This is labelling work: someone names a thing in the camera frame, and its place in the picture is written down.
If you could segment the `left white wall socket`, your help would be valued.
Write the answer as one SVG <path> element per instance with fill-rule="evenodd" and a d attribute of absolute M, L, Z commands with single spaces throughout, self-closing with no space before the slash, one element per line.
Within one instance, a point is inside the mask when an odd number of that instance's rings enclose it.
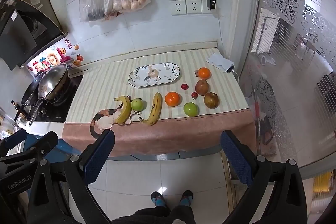
<path fill-rule="evenodd" d="M 185 14 L 187 14 L 186 0 L 170 1 L 170 12 L 171 12 L 171 15 L 185 15 Z"/>

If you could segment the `red apple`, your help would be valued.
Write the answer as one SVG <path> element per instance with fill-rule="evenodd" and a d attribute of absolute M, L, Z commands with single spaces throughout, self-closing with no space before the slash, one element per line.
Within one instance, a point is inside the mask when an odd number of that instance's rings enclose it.
<path fill-rule="evenodd" d="M 199 80 L 195 84 L 195 92 L 201 96 L 206 95 L 209 92 L 209 84 L 206 80 Z"/>
<path fill-rule="evenodd" d="M 219 97 L 216 93 L 209 92 L 204 96 L 204 104 L 209 109 L 215 109 L 219 106 Z"/>

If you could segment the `cherry tomato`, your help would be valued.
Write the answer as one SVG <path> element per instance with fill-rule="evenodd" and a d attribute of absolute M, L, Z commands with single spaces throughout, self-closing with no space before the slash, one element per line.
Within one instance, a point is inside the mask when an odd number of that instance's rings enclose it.
<path fill-rule="evenodd" d="M 188 84 L 182 84 L 182 85 L 181 85 L 181 88 L 182 88 L 183 90 L 187 90 L 187 89 L 189 88 L 189 86 L 188 86 Z"/>
<path fill-rule="evenodd" d="M 196 92 L 193 92 L 193 93 L 191 94 L 191 97 L 195 100 L 195 99 L 198 98 L 198 94 L 197 94 Z"/>

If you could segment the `foot blue slipper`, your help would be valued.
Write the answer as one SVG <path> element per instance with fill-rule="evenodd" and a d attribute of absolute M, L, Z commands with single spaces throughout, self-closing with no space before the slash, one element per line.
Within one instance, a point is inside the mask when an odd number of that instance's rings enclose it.
<path fill-rule="evenodd" d="M 155 207 L 161 206 L 161 207 L 167 207 L 167 204 L 165 202 L 165 199 L 163 195 L 159 192 L 153 192 L 150 196 L 151 201 L 154 203 Z"/>
<path fill-rule="evenodd" d="M 179 202 L 179 206 L 191 206 L 191 203 L 194 199 L 194 194 L 190 190 L 186 190 L 183 192 L 182 197 Z"/>

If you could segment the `orange tangerine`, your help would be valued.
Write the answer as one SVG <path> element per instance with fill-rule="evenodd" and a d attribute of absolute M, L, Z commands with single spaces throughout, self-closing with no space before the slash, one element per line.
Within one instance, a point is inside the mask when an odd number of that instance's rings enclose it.
<path fill-rule="evenodd" d="M 199 68 L 198 76 L 203 80 L 207 80 L 211 77 L 211 71 L 206 67 Z"/>
<path fill-rule="evenodd" d="M 165 95 L 165 102 L 170 107 L 178 106 L 180 104 L 180 95 L 177 92 L 168 92 Z"/>

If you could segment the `white folded tissue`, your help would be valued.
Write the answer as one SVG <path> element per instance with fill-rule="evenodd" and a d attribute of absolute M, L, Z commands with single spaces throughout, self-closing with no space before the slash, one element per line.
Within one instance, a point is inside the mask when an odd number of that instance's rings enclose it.
<path fill-rule="evenodd" d="M 234 65 L 232 61 L 224 58 L 220 53 L 213 53 L 207 59 L 207 62 L 223 72 L 226 72 L 232 65 Z"/>

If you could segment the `black range hood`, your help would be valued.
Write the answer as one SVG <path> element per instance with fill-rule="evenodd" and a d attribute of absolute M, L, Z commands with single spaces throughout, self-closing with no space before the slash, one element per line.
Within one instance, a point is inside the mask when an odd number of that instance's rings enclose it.
<path fill-rule="evenodd" d="M 23 0 L 1 0 L 1 59 L 10 70 L 66 37 L 45 13 Z"/>

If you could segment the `left foot blue slipper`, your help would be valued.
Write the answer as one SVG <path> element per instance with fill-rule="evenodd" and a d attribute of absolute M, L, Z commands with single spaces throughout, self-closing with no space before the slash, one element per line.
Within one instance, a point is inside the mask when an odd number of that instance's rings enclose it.
<path fill-rule="evenodd" d="M 150 196 L 151 201 L 154 203 L 155 207 L 161 206 L 161 207 L 167 207 L 167 204 L 165 202 L 165 199 L 163 195 L 159 192 L 153 192 Z"/>

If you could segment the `yellow banana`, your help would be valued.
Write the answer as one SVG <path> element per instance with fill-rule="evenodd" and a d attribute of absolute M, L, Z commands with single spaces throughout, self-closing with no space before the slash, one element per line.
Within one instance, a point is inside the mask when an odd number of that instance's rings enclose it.
<path fill-rule="evenodd" d="M 114 98 L 114 101 L 120 101 L 123 104 L 123 107 L 121 109 L 121 113 L 116 119 L 117 124 L 123 125 L 128 120 L 128 118 L 130 117 L 131 110 L 132 110 L 131 101 L 130 101 L 129 98 L 127 98 L 127 96 L 116 97 L 116 98 Z"/>
<path fill-rule="evenodd" d="M 159 120 L 161 110 L 162 110 L 162 95 L 161 93 L 155 93 L 149 117 L 147 119 L 142 119 L 141 117 L 139 117 L 138 120 L 141 123 L 152 126 L 156 124 L 156 122 Z"/>

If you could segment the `black plug charger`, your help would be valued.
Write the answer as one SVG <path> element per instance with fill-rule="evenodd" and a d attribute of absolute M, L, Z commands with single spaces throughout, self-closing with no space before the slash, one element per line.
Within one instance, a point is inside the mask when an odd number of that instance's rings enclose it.
<path fill-rule="evenodd" d="M 215 10 L 217 7 L 217 0 L 206 0 L 206 5 L 209 10 Z"/>

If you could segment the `oval floral ceramic plate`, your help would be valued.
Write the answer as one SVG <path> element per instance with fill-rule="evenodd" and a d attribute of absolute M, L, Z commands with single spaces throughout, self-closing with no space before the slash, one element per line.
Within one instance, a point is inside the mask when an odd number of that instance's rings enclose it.
<path fill-rule="evenodd" d="M 177 64 L 166 62 L 137 67 L 128 77 L 128 83 L 134 88 L 167 85 L 175 82 L 180 76 Z"/>

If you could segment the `steel wok pan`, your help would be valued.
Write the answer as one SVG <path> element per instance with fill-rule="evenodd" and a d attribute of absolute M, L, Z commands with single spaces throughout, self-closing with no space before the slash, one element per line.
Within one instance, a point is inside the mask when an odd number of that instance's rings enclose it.
<path fill-rule="evenodd" d="M 68 66 L 64 63 L 52 67 L 44 74 L 38 86 L 38 104 L 30 119 L 29 126 L 36 120 L 41 105 L 52 101 L 60 94 L 67 79 Z"/>

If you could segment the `green apple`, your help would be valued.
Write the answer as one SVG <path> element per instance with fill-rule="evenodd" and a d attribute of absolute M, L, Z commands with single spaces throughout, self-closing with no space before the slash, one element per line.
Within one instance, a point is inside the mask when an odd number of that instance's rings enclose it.
<path fill-rule="evenodd" d="M 141 112 L 145 108 L 145 104 L 141 98 L 136 98 L 131 101 L 131 108 L 134 111 Z"/>
<path fill-rule="evenodd" d="M 199 113 L 198 106 L 196 104 L 192 103 L 192 102 L 188 102 L 188 103 L 184 104 L 183 111 L 189 117 L 195 117 Z"/>

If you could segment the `right foot blue slipper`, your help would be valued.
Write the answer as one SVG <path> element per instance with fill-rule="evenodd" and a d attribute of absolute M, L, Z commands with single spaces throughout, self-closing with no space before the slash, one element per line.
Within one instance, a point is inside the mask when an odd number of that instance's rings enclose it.
<path fill-rule="evenodd" d="M 182 197 L 179 202 L 179 206 L 191 206 L 191 203 L 194 199 L 194 194 L 190 190 L 186 190 L 183 192 Z"/>

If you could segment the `striped tablecloth with cat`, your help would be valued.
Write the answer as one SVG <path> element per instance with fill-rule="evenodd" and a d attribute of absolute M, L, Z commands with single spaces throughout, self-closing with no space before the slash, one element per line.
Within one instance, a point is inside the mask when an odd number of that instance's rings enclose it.
<path fill-rule="evenodd" d="M 112 156 L 210 148 L 219 144 L 224 130 L 231 130 L 241 143 L 255 150 L 254 119 L 236 79 L 207 62 L 217 51 L 216 48 L 207 48 L 168 52 L 91 67 L 83 74 L 64 124 L 62 138 L 72 147 L 83 150 L 95 141 L 90 132 L 94 116 L 101 110 L 116 108 L 114 98 L 130 96 L 141 98 L 147 106 L 141 115 L 133 116 L 131 124 L 112 126 L 116 138 Z M 128 83 L 129 74 L 137 67 L 163 62 L 179 66 L 181 74 L 176 82 L 147 88 L 134 88 Z M 191 97 L 198 80 L 194 71 L 202 67 L 211 71 L 208 80 L 210 91 L 219 97 L 219 106 L 215 109 L 207 108 L 203 97 L 195 100 Z M 182 84 L 188 84 L 189 88 L 183 90 Z M 165 95 L 168 92 L 180 95 L 178 106 L 167 106 Z M 155 93 L 162 95 L 162 110 L 159 120 L 150 126 L 138 119 L 149 117 Z M 199 108 L 196 117 L 189 117 L 183 111 L 183 105 L 192 100 Z"/>

